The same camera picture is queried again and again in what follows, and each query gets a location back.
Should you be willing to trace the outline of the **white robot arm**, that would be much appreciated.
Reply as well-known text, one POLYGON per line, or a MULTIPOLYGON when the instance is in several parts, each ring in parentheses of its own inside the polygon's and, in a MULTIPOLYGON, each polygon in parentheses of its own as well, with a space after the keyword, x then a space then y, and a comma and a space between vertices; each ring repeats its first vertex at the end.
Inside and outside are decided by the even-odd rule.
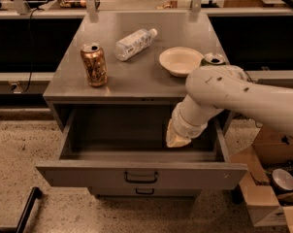
POLYGON ((186 96, 169 120, 166 144, 180 148, 200 136, 224 110, 253 118, 293 138, 293 88, 251 83, 243 69, 202 66, 188 74, 186 96))

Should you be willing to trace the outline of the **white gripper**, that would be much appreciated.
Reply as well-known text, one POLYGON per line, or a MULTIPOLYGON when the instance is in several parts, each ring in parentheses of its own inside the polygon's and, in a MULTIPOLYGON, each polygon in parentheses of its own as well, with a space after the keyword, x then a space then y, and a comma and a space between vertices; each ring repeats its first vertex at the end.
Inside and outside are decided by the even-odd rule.
POLYGON ((181 105, 177 104, 168 123, 166 145, 168 148, 184 147, 191 142, 190 139, 199 137, 207 126, 207 123, 196 126, 187 122, 181 115, 181 105))

